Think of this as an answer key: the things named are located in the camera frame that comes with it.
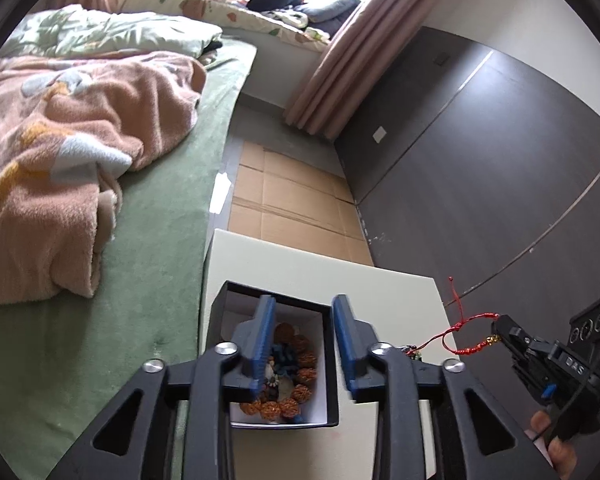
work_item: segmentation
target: black box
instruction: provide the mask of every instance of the black box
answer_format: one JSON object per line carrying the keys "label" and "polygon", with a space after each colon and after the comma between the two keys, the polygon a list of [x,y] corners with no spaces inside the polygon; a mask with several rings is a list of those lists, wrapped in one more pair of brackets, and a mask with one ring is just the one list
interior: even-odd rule
{"label": "black box", "polygon": [[276,300],[276,324],[288,322],[309,338],[318,359],[317,379],[312,386],[312,398],[302,405],[301,424],[266,422],[260,415],[246,415],[237,404],[230,407],[234,428],[264,430],[296,430],[324,428],[338,425],[338,383],[336,356],[331,322],[331,307],[290,298],[268,290],[238,283],[224,282],[209,315],[206,349],[222,341],[229,341],[238,323],[252,319],[260,296],[269,294]]}

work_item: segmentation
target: gray pillow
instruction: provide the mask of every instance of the gray pillow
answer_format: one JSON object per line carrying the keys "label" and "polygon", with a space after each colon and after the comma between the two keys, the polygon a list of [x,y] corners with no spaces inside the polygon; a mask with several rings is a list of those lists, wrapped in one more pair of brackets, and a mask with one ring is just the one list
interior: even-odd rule
{"label": "gray pillow", "polygon": [[326,22],[341,15],[347,10],[359,6],[360,0],[320,0],[312,4],[302,4],[294,8],[304,12],[312,23]]}
{"label": "gray pillow", "polygon": [[319,28],[320,30],[326,32],[329,35],[329,38],[332,40],[336,33],[342,28],[344,22],[347,21],[347,18],[353,14],[354,10],[356,10],[355,7],[345,10],[339,16],[331,18],[326,22],[315,23],[315,28]]}

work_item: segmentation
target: human hand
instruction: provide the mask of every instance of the human hand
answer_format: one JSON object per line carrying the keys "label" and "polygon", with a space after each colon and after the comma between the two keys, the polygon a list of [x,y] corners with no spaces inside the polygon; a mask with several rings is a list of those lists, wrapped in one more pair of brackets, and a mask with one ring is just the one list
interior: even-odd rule
{"label": "human hand", "polygon": [[[537,412],[531,417],[531,429],[535,433],[530,435],[530,437],[533,438],[536,434],[541,433],[541,431],[544,431],[550,424],[551,419],[549,418],[549,415],[545,412]],[[574,447],[568,442],[561,441],[558,437],[555,437],[549,443],[548,448],[545,448],[544,440],[542,438],[536,440],[536,446],[538,446],[538,449],[542,454],[551,461],[561,480],[568,480],[578,461]]]}

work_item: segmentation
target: cardboard sheet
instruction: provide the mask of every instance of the cardboard sheet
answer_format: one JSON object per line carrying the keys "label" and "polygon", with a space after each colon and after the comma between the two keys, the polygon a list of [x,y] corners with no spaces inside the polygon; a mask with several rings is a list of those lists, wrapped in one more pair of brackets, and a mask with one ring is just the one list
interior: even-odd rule
{"label": "cardboard sheet", "polygon": [[343,178],[244,143],[229,231],[372,266]]}

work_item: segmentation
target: floral pattern bedding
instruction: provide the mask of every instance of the floral pattern bedding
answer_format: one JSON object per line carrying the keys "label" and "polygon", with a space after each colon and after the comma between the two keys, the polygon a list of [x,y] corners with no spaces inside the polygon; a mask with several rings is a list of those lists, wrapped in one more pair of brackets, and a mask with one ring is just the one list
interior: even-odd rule
{"label": "floral pattern bedding", "polygon": [[186,16],[192,20],[213,23],[219,27],[241,28],[275,36],[280,41],[300,48],[322,52],[327,43],[311,38],[297,28],[258,12],[215,0],[118,0],[118,12],[144,12]]}

